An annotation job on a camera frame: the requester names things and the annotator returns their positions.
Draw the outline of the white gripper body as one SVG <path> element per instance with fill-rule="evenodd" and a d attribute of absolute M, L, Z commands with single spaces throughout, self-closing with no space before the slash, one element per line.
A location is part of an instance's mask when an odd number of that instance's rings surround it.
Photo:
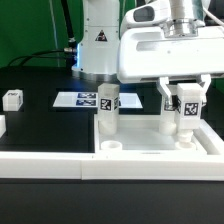
<path fill-rule="evenodd" d="M 196 37 L 166 38 L 159 27 L 126 31 L 118 50 L 117 77 L 122 83 L 194 79 L 224 74 L 224 28 L 198 29 Z"/>

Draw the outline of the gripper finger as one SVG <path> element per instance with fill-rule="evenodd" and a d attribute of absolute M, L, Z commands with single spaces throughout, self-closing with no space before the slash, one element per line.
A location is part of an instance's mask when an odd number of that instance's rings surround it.
<path fill-rule="evenodd" d="M 157 89 L 160 94 L 164 98 L 164 109 L 165 110 L 173 110 L 173 100 L 172 100 L 172 93 L 168 88 L 169 78 L 168 77 L 160 77 L 157 81 Z"/>
<path fill-rule="evenodd" d="M 199 99 L 202 104 L 206 104 L 207 103 L 206 93 L 211 84 L 211 76 L 209 74 L 198 75 L 196 80 L 199 87 Z"/>

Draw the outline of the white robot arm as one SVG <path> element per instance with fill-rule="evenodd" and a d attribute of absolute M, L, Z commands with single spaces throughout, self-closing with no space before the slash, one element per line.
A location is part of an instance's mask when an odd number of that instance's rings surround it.
<path fill-rule="evenodd" d="M 118 0 L 84 0 L 84 35 L 72 69 L 89 79 L 155 82 L 173 107 L 168 84 L 196 79 L 206 89 L 224 77 L 224 22 L 211 0 L 143 0 L 123 17 Z"/>

